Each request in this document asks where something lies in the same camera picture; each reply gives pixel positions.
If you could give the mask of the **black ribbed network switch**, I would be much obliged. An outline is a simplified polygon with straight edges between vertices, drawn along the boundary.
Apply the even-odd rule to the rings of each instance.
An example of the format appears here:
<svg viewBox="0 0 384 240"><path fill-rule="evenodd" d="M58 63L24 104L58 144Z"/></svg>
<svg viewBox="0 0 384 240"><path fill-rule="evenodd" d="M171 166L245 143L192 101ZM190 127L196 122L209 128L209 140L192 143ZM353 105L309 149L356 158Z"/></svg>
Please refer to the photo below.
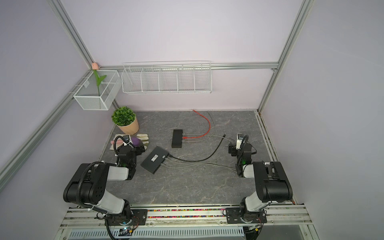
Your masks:
<svg viewBox="0 0 384 240"><path fill-rule="evenodd" d="M183 130L173 130L172 148L182 148Z"/></svg>

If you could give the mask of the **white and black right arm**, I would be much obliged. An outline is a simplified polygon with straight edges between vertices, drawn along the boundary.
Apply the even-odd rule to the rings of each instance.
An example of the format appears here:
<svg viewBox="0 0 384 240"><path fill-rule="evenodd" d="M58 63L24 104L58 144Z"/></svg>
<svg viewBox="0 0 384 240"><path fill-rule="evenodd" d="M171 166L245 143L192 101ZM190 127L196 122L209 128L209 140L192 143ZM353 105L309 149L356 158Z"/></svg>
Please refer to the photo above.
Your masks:
<svg viewBox="0 0 384 240"><path fill-rule="evenodd" d="M229 144L229 154L237 158L235 165L240 178L253 179L255 191L242 199L238 208L226 208L229 224L264 224L265 208L272 203L282 203L293 198L293 190L280 162L253 162L249 136L237 134L235 144Z"/></svg>

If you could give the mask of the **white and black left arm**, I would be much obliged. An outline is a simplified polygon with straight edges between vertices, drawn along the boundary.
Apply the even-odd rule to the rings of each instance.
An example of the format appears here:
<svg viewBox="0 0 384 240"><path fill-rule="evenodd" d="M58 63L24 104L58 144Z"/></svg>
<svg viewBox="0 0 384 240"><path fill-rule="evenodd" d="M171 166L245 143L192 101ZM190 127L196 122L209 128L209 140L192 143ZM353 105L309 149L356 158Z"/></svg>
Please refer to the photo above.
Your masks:
<svg viewBox="0 0 384 240"><path fill-rule="evenodd" d="M129 201L111 194L106 186L110 181L133 179L137 156L146 151L148 143L147 134L116 136L112 142L116 162L81 164L64 190L64 201L103 214L109 226L138 226L140 218L132 212Z"/></svg>

